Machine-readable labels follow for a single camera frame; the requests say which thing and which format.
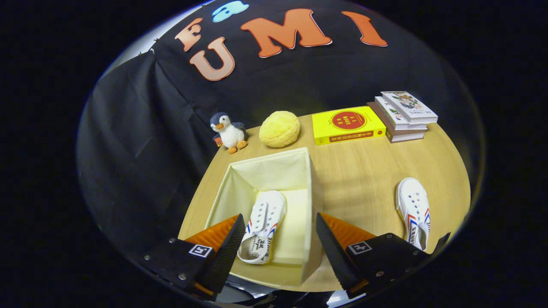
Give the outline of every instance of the letter m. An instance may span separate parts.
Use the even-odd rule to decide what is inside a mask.
[[[259,57],[268,58],[282,52],[272,39],[289,49],[295,48],[296,34],[299,33],[303,47],[331,44],[331,38],[325,36],[312,18],[312,10],[293,9],[286,12],[283,26],[264,18],[256,18],[243,24],[240,29],[253,34],[261,51]]]

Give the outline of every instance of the yellow book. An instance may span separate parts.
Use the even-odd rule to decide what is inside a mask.
[[[316,145],[386,134],[386,126],[368,106],[315,113],[312,127]]]

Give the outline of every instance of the orange letter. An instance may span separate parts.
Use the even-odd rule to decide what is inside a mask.
[[[183,50],[188,51],[198,40],[202,37],[201,35],[194,35],[194,33],[200,32],[202,29],[197,23],[201,22],[202,18],[196,18],[188,26],[186,26],[179,34],[175,36],[175,39],[178,39],[183,44]]]
[[[388,43],[380,38],[373,25],[371,25],[371,19],[369,17],[346,11],[342,11],[341,13],[350,17],[356,26],[358,26],[359,31],[362,33],[363,43],[381,47],[388,46]]]
[[[256,18],[246,22],[240,27],[253,34],[259,44],[261,51],[259,57],[267,58],[282,52],[280,46],[272,44],[275,39],[289,49],[295,48],[296,34],[299,32],[303,47],[329,45],[333,41],[323,35],[322,30],[312,18],[312,10],[293,9],[286,12],[283,26],[264,18]]]
[[[220,69],[216,70],[211,67],[207,59],[204,57],[206,52],[203,50],[198,51],[194,56],[192,56],[192,58],[190,58],[190,64],[194,64],[202,76],[209,81],[221,80],[230,75],[232,70],[234,70],[234,58],[223,44],[224,41],[224,37],[219,37],[207,45],[208,49],[214,50],[221,58],[222,67]]]

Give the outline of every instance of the red circle on book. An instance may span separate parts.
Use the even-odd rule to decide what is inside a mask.
[[[336,113],[331,122],[335,127],[344,130],[354,130],[363,127],[367,120],[363,114],[356,111],[341,111]]]

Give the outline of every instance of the book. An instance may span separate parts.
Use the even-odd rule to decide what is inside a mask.
[[[418,133],[418,134],[405,134],[400,136],[394,136],[390,133],[390,131],[386,130],[386,137],[390,141],[390,143],[396,143],[396,142],[402,142],[402,141],[408,141],[408,140],[418,140],[424,138],[424,132]]]
[[[386,137],[391,143],[424,138],[427,129],[395,130],[389,118],[382,112],[381,107],[374,102],[368,102],[367,105],[371,107],[371,110],[379,116],[379,119],[386,126]]]
[[[399,111],[394,109],[394,106],[392,106],[382,96],[375,96],[375,103],[380,107],[383,114],[387,117],[388,121],[390,121],[395,130],[427,129],[426,123],[410,124],[409,121],[405,119]]]
[[[405,91],[383,91],[385,98],[409,123],[435,123],[438,116],[425,104]]]
[[[316,145],[384,136],[386,126],[368,106],[312,115]]]

